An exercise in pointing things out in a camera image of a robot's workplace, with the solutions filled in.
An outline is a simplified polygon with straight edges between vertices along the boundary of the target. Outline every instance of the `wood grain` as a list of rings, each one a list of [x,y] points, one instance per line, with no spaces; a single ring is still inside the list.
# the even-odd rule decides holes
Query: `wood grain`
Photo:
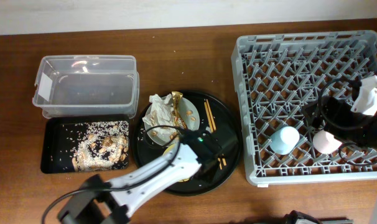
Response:
[[[358,29],[377,31],[377,19],[0,36],[0,223],[38,223],[51,201],[94,174],[49,175],[39,169],[47,120],[32,97],[43,56],[133,55],[140,73],[137,114],[149,95],[194,89],[221,99],[239,119],[230,62],[239,36]],[[131,161],[127,170],[101,176],[107,180],[134,169]],[[376,196],[377,180],[259,189],[246,181],[241,161],[216,190],[196,197],[161,193],[134,214],[133,223],[255,222],[291,210],[366,223]],[[48,223],[56,223],[61,206],[50,212]]]

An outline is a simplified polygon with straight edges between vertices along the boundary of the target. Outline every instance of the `blue cup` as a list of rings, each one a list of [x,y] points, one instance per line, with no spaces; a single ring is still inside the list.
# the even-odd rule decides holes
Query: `blue cup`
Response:
[[[286,155],[294,150],[299,141],[299,132],[293,127],[286,126],[270,136],[270,148],[280,155]]]

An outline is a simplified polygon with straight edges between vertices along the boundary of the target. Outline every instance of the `crumpled paper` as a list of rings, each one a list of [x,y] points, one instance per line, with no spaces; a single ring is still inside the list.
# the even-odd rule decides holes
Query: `crumpled paper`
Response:
[[[173,111],[173,103],[170,99],[172,99],[171,94],[168,94],[164,100],[161,99],[161,97],[159,97],[159,95],[157,94],[150,96],[150,103],[152,103],[151,111],[149,114],[143,117],[143,122],[150,125],[151,127],[157,125],[175,126],[175,116],[171,114],[171,112]],[[171,128],[155,128],[153,130],[156,131],[157,134],[166,136],[170,136],[171,134],[176,132],[176,130]]]

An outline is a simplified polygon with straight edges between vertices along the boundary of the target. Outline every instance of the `black tray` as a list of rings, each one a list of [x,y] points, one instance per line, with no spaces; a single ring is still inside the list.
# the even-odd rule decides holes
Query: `black tray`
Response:
[[[203,194],[217,188],[230,177],[240,160],[240,155],[243,150],[243,140],[237,120],[224,103],[214,96],[201,93],[199,91],[180,92],[183,93],[184,98],[190,100],[197,108],[201,120],[200,129],[205,129],[208,126],[208,118],[204,107],[204,101],[208,100],[213,116],[215,117],[216,130],[221,123],[227,123],[231,127],[232,132],[236,133],[238,139],[238,144],[236,147],[232,149],[228,155],[225,155],[227,166],[223,166],[222,170],[218,169],[212,183],[207,183],[203,180],[192,178],[187,182],[177,182],[165,190],[171,194],[193,196]],[[142,122],[141,118],[146,114],[149,106],[147,106],[142,112],[133,136],[132,154],[135,163],[139,167],[146,165],[147,163],[161,156],[165,150],[154,149],[154,146],[157,144],[152,142],[150,138],[147,139],[149,141],[148,143],[151,145],[144,140],[144,123]]]
[[[72,165],[73,147],[78,147],[78,141],[67,138],[77,139],[77,132],[85,132],[86,128],[76,124],[93,123],[101,121],[127,121],[129,118],[124,114],[96,115],[96,116],[77,116],[65,118],[52,118],[47,121],[42,151],[40,169],[45,174],[55,174],[64,172],[75,172]],[[116,162],[113,169],[125,169],[128,166],[128,156],[124,162]]]

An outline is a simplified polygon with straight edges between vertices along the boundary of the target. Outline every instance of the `dish rack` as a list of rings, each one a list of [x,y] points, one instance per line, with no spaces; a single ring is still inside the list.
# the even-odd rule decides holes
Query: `dish rack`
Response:
[[[299,184],[377,179],[377,164],[353,167],[339,155],[321,154],[312,144],[318,131],[307,125],[301,106],[318,98],[333,78],[377,75],[377,33],[371,30],[304,34],[249,35],[238,38],[231,56],[244,140],[246,178],[250,184]],[[330,94],[352,105],[348,83],[330,86]],[[288,155],[270,150],[270,135],[293,126],[300,140]],[[348,161],[369,162],[367,153],[349,147]]]

